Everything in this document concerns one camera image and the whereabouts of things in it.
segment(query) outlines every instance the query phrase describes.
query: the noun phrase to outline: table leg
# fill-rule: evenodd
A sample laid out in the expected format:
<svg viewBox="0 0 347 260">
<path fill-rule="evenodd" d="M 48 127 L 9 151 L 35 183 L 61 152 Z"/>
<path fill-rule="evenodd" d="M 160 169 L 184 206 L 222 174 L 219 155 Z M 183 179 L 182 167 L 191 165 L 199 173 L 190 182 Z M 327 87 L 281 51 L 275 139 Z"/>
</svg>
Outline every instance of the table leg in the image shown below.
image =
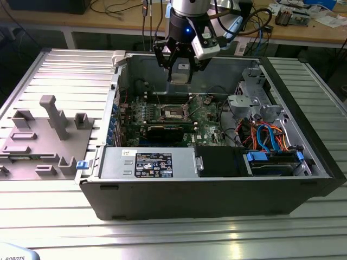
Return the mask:
<svg viewBox="0 0 347 260">
<path fill-rule="evenodd" d="M 63 31 L 64 34 L 64 38 L 66 41 L 66 45 L 68 49 L 77 49 L 76 43 L 75 43 L 75 39 L 72 36 L 72 31 L 64 29 Z"/>
<path fill-rule="evenodd" d="M 243 53 L 245 53 L 247 43 L 249 42 L 250 38 L 239 38 L 236 46 L 236 50 L 234 55 L 235 56 L 243 56 Z"/>
<path fill-rule="evenodd" d="M 14 41 L 16 39 L 11 27 L 0 27 L 0 30 L 10 41 Z"/>
</svg>

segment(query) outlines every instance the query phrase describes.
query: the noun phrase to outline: desk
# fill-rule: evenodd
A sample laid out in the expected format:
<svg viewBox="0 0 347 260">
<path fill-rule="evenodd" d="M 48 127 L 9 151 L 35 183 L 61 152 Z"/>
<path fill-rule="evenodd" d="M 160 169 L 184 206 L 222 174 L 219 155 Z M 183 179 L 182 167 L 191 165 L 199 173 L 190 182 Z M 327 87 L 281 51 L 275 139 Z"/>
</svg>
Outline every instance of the desk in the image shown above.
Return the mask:
<svg viewBox="0 0 347 260">
<path fill-rule="evenodd" d="M 254 2 L 256 8 L 265 7 L 272 3 L 271 0 L 254 0 Z M 127 4 L 122 5 L 122 8 L 127 8 L 138 3 L 139 0 L 130 0 Z M 94 8 L 100 11 L 104 10 L 101 1 L 97 2 L 94 5 Z M 120 21 L 105 14 L 96 13 L 91 9 L 86 10 L 84 15 L 71 15 L 51 12 L 12 11 L 7 6 L 7 10 L 11 15 L 25 28 L 58 30 L 63 32 L 67 46 L 70 49 L 76 48 L 72 32 L 141 35 L 142 16 L 140 9 L 141 7 L 137 7 L 124 11 L 124 19 Z M 337 4 L 335 10 L 347 11 L 347 6 Z M 159 4 L 153 4 L 152 13 L 153 30 L 155 30 L 160 19 Z M 2 23 L 1 26 L 3 27 L 16 26 L 16 24 L 2 9 L 0 9 L 0 21 Z M 159 36 L 164 36 L 166 22 L 166 19 L 163 19 L 163 22 L 159 27 Z M 347 35 L 347 27 L 330 28 L 314 20 L 310 21 L 308 27 L 298 27 L 294 25 L 281 27 L 275 25 L 273 18 L 270 25 L 274 26 L 270 43 L 274 44 L 340 48 Z M 147 18 L 145 24 L 145 35 L 149 35 L 149 30 L 149 18 Z M 245 44 L 255 35 L 256 34 L 237 37 L 235 40 L 239 41 L 239 43 Z"/>
<path fill-rule="evenodd" d="M 114 0 L 115 3 L 122 3 L 123 0 Z M 139 4 L 139 0 L 130 0 L 127 4 L 121 5 L 119 9 L 125 9 Z M 37 11 L 13 11 L 6 4 L 8 12 L 24 28 L 40 30 L 57 30 L 64 33 L 64 37 L 69 49 L 76 49 L 72 32 L 84 33 L 101 33 L 101 34 L 125 34 L 141 35 L 142 34 L 142 13 L 141 7 L 123 12 L 123 20 L 99 14 L 88 8 L 84 15 L 64 14 L 60 12 L 37 12 Z M 102 1 L 93 5 L 96 10 L 104 11 Z M 153 34 L 160 20 L 160 4 L 154 4 L 153 13 Z M 12 19 L 0 7 L 0 27 L 17 27 Z M 166 19 L 163 18 L 159 27 L 158 36 L 165 36 Z M 145 23 L 145 35 L 150 34 L 150 19 L 147 17 Z"/>
</svg>

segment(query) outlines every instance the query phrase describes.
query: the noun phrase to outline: floor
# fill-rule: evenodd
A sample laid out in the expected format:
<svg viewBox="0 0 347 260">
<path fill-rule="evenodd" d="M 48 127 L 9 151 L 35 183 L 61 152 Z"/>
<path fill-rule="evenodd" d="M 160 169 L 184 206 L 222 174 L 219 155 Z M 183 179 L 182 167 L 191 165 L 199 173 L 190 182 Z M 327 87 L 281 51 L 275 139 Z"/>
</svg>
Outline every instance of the floor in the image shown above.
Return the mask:
<svg viewBox="0 0 347 260">
<path fill-rule="evenodd" d="M 7 38 L 0 41 L 0 105 L 16 87 L 19 80 L 30 67 L 40 50 L 33 44 L 24 31 L 16 29 L 16 40 L 11 42 Z M 29 30 L 28 33 L 42 46 L 47 48 L 66 48 L 66 43 L 61 32 Z M 141 36 L 133 35 L 106 35 L 76 32 L 74 35 L 79 49 L 124 49 L 143 50 Z M 222 52 L 222 55 L 232 55 L 236 43 Z M 258 56 L 299 57 L 306 59 L 309 64 L 322 77 L 325 77 L 335 59 L 335 50 L 328 48 L 303 48 L 297 46 L 269 44 L 267 48 L 260 48 Z M 341 91 L 341 86 L 347 85 L 347 62 L 344 61 L 330 80 L 327 82 L 336 95 L 344 101 L 346 96 Z"/>
</svg>

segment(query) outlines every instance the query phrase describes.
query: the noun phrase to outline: power supply label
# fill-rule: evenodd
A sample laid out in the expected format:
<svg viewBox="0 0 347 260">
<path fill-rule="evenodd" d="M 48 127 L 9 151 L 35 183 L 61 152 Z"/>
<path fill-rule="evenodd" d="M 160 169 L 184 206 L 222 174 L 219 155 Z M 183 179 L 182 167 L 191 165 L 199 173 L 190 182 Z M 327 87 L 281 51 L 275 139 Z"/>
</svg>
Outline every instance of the power supply label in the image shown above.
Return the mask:
<svg viewBox="0 0 347 260">
<path fill-rule="evenodd" d="M 137 178 L 172 178 L 171 153 L 137 153 L 135 160 Z"/>
</svg>

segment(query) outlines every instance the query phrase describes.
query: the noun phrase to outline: blue tab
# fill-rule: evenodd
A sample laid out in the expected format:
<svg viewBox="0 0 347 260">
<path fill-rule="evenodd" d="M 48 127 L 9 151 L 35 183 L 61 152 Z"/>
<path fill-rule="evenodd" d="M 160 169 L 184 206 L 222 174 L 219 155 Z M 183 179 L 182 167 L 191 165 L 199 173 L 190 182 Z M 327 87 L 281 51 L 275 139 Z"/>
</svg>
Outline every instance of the blue tab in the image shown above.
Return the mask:
<svg viewBox="0 0 347 260">
<path fill-rule="evenodd" d="M 247 154 L 248 161 L 267 161 L 265 152 L 249 152 Z"/>
<path fill-rule="evenodd" d="M 251 155 L 251 153 L 247 153 L 247 160 L 248 161 L 253 161 L 253 156 Z"/>
<path fill-rule="evenodd" d="M 304 155 L 303 155 L 303 153 L 297 152 L 297 156 L 298 156 L 298 158 L 299 158 L 300 161 L 303 161 L 303 160 L 304 160 Z"/>
<path fill-rule="evenodd" d="M 76 165 L 77 170 L 87 170 L 89 169 L 89 161 L 78 161 Z"/>
</svg>

